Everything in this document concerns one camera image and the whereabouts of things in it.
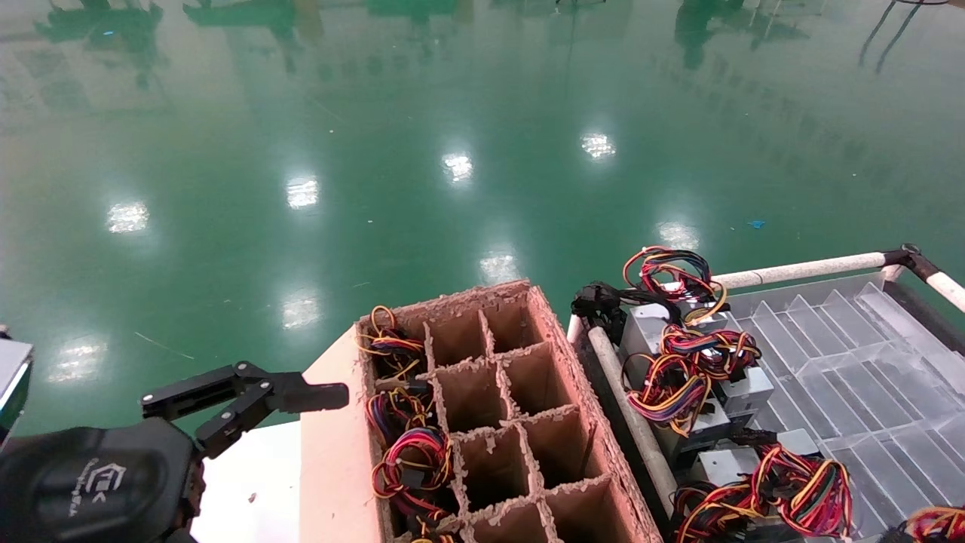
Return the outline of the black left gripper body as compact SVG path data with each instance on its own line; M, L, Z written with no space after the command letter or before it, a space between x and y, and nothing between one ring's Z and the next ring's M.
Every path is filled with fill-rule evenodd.
M4 542L190 542L194 441L162 419L18 437L2 450Z

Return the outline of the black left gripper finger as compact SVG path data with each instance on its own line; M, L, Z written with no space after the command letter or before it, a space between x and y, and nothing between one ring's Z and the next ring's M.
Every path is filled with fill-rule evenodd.
M234 446L275 412L298 415L318 410L340 410L348 405L346 384L308 384L299 372L268 372L252 362L237 362L142 396L142 417L167 422L220 406L217 415L195 431L197 447L214 459Z

